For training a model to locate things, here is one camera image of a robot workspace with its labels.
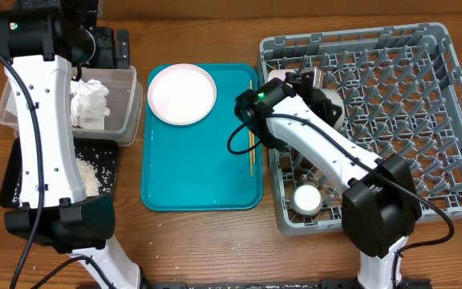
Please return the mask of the white tissue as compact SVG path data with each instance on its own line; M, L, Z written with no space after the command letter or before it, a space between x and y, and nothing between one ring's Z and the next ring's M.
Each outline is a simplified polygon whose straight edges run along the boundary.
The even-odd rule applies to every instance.
M100 81L71 81L71 125L76 128L104 130L109 90Z

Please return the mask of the large white plate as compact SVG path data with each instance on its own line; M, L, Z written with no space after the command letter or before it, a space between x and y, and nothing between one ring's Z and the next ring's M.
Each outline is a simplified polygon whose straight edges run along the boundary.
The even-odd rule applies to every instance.
M195 124L212 111L216 100L213 77L193 64L168 66L155 75L148 86L148 106L167 124Z

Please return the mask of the small white cup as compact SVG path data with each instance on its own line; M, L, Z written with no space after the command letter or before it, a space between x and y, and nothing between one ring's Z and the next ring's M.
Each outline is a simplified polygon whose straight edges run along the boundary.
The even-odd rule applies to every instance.
M294 191L291 205L296 213L303 216L313 216L323 207L322 195L312 185L301 185Z

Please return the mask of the grey bowl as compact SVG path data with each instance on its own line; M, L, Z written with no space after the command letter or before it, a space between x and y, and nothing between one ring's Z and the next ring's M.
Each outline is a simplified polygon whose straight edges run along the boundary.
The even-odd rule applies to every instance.
M333 128L337 131L340 130L344 123L344 103L341 96L334 90L323 88L322 92L325 97L331 102L331 111L333 112L334 123Z

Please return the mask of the pink bowl with rice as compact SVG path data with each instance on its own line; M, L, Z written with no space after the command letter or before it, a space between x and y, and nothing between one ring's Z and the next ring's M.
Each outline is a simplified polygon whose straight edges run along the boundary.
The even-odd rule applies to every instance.
M286 78L286 74L288 72L296 73L297 71L295 69L276 69L276 70L272 70L268 74L267 81L270 81L270 80L272 80L274 78L279 78L280 80L284 81L285 78Z

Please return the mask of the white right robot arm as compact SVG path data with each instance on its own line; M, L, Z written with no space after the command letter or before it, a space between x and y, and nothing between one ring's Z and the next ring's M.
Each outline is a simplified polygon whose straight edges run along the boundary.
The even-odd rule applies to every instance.
M343 102L322 86L318 68L288 70L235 99L234 114L268 149L297 150L342 196L342 229L360 251L360 270L347 288L429 288L428 279L400 274L406 250L438 245L455 228L443 210L418 195L411 170L394 153L382 158L344 137ZM448 225L446 236L409 243L422 208L434 210Z

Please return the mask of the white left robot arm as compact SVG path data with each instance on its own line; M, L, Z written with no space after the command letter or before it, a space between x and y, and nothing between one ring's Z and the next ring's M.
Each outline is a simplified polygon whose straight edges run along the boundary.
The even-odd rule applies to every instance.
M129 67L128 33L98 26L97 1L18 1L0 12L0 62L17 108L19 205L9 233L79 262L102 288L149 283L115 237L111 196L90 197L79 174L70 86L85 67Z

